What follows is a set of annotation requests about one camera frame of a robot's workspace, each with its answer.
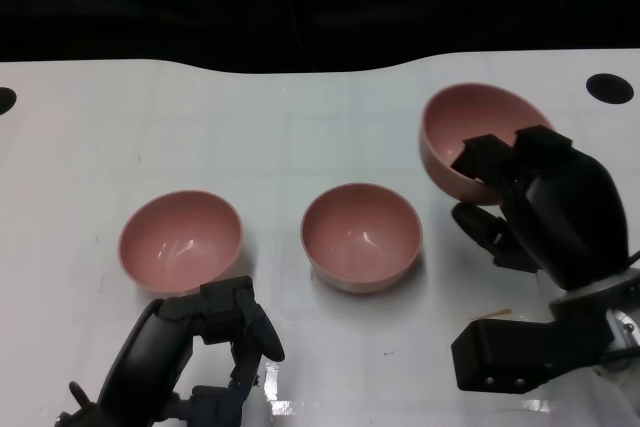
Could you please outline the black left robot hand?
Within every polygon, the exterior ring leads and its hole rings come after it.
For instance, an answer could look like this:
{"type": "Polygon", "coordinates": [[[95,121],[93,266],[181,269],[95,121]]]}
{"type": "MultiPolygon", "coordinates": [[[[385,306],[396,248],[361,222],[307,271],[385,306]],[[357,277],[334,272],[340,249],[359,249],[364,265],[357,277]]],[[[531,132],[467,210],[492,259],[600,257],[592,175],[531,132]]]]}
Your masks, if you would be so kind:
{"type": "Polygon", "coordinates": [[[262,358],[281,362],[281,341],[254,297],[248,276],[200,286],[198,292],[152,301],[127,337],[97,404],[118,426],[151,426],[168,419],[189,426],[238,426],[262,358]],[[193,340],[227,343],[234,368],[225,387],[196,386],[189,398],[174,391],[193,354],[193,340]]]}

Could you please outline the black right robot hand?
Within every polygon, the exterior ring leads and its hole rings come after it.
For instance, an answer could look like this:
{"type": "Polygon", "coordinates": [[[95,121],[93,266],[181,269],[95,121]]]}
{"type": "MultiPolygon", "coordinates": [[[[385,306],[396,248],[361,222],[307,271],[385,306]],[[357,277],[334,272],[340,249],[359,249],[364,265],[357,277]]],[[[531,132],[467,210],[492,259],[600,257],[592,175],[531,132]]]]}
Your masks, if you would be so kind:
{"type": "Polygon", "coordinates": [[[615,183],[571,139],[544,126],[517,131],[513,144],[493,134],[470,138],[453,168],[498,194],[499,217],[469,202],[452,210],[495,265],[544,270],[565,291],[629,268],[627,220],[615,183]]]}

